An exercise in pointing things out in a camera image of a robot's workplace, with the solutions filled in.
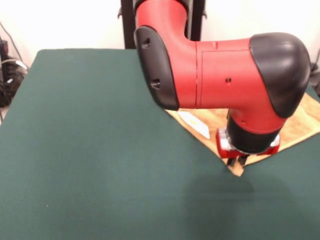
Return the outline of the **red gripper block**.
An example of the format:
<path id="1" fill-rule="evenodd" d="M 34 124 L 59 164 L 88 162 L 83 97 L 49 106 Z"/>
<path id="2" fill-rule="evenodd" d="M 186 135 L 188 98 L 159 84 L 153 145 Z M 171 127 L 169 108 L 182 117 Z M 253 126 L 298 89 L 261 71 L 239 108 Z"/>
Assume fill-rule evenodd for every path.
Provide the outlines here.
<path id="1" fill-rule="evenodd" d="M 240 165 L 245 165 L 248 158 L 247 155 L 262 156 L 277 154 L 280 148 L 280 140 L 281 138 L 278 134 L 266 150 L 248 153 L 235 148 L 231 144 L 226 128 L 218 128 L 216 131 L 216 147 L 218 154 L 222 159 L 228 159 L 226 165 L 229 167 L 233 167 L 237 161 Z"/>

